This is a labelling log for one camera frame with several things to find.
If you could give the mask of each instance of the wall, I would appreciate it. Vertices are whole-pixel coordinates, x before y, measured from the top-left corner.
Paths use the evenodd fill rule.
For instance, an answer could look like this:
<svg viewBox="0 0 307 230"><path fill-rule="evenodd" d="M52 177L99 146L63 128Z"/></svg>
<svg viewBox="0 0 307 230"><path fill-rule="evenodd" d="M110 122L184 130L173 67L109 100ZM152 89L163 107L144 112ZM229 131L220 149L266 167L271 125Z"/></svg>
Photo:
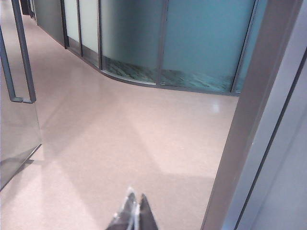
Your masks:
<svg viewBox="0 0 307 230"><path fill-rule="evenodd" d="M60 0L34 0L38 25L64 45Z"/></svg>

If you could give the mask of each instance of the floor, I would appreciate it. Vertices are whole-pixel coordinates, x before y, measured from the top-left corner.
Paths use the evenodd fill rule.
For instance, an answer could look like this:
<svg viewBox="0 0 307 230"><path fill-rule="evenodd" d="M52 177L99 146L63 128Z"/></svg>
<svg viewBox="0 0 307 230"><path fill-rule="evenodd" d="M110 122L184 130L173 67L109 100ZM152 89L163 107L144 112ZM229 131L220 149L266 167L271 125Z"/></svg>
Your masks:
<svg viewBox="0 0 307 230"><path fill-rule="evenodd" d="M1 192L4 230L103 230L129 186L199 230L237 97L112 80L24 17L42 147Z"/></svg>

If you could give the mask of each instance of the glass door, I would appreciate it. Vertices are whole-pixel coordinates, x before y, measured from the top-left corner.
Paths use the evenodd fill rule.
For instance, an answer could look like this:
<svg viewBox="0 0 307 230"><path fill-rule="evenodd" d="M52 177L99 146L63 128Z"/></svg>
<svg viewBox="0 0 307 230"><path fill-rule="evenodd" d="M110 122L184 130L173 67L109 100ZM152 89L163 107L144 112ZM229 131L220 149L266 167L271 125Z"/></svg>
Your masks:
<svg viewBox="0 0 307 230"><path fill-rule="evenodd" d="M41 144L18 0L1 0L1 189Z"/></svg>

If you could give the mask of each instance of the hallway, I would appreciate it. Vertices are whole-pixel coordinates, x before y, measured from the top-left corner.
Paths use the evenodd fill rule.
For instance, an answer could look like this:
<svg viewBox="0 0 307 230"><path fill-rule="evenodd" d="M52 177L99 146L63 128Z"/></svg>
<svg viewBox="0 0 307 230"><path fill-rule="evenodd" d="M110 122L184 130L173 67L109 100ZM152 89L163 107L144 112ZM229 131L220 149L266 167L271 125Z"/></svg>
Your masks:
<svg viewBox="0 0 307 230"><path fill-rule="evenodd" d="M160 229L198 230L238 98L112 80L23 21L43 145L1 192L3 229L102 230L131 186Z"/></svg>

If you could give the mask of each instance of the metal frame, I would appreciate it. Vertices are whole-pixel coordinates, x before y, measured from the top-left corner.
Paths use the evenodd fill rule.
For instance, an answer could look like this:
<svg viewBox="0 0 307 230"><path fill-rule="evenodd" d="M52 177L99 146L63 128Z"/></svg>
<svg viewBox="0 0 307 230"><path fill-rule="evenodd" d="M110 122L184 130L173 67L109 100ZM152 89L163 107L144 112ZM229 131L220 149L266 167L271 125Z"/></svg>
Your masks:
<svg viewBox="0 0 307 230"><path fill-rule="evenodd" d="M65 6L64 0L60 0L61 4L61 15L62 15L62 27L63 27L63 37L64 37L64 48L67 49L69 47L69 41L67 36L67 28L66 28L66 16L65 16Z"/></svg>
<svg viewBox="0 0 307 230"><path fill-rule="evenodd" d="M253 11L252 11L251 16L250 16L250 20L249 20L249 24L248 24L248 29L246 31L246 35L245 35L242 51L241 51L241 54L240 54L240 59L239 59L239 62L238 62L238 66L236 68L235 77L234 77L233 82L231 84L231 92L234 92L236 90L236 83L237 83L239 74L241 72L242 63L243 63L243 60L244 60L244 57L245 57L245 50L246 50L246 47L248 45L248 39L249 39L249 35L250 35L250 30L251 30L253 22L254 22L254 18L255 18L258 2L259 2L259 0L255 0Z"/></svg>
<svg viewBox="0 0 307 230"><path fill-rule="evenodd" d="M99 69L103 69L103 64L102 64L102 15L101 15L101 1L97 0L97 24L98 24L98 67Z"/></svg>
<svg viewBox="0 0 307 230"><path fill-rule="evenodd" d="M78 17L78 34L79 34L79 52L80 55L83 57L83 50L82 50L82 34L81 34L81 19L80 19L80 2L76 0L77 3L77 17Z"/></svg>
<svg viewBox="0 0 307 230"><path fill-rule="evenodd" d="M12 74L10 70L9 60L6 53L1 25L0 25L0 56L1 56L1 64L3 68L3 73L6 81L6 86L8 88L9 97L11 102L23 102L23 99L21 97L16 97L15 89L14 89L14 83L12 79Z"/></svg>
<svg viewBox="0 0 307 230"><path fill-rule="evenodd" d="M306 49L306 16L299 15L302 1L268 1L202 230L233 230L240 221Z"/></svg>
<svg viewBox="0 0 307 230"><path fill-rule="evenodd" d="M17 29L17 34L18 34L19 46L20 46L20 51L21 51L22 58L23 58L24 73L25 73L25 78L27 81L29 97L30 97L29 100L23 98L22 102L32 104L36 101L36 95L35 95L34 83L33 83L33 78L32 78L27 43L25 40L24 25L23 25L23 20L21 17L20 5L19 5L18 0L12 0L12 8L13 8L14 16L15 16L15 23L16 23L16 29Z"/></svg>
<svg viewBox="0 0 307 230"><path fill-rule="evenodd" d="M30 14L30 17L33 18L34 14L31 10L31 3L30 3L31 0L27 0L27 5L28 5L28 11L29 11L29 14Z"/></svg>

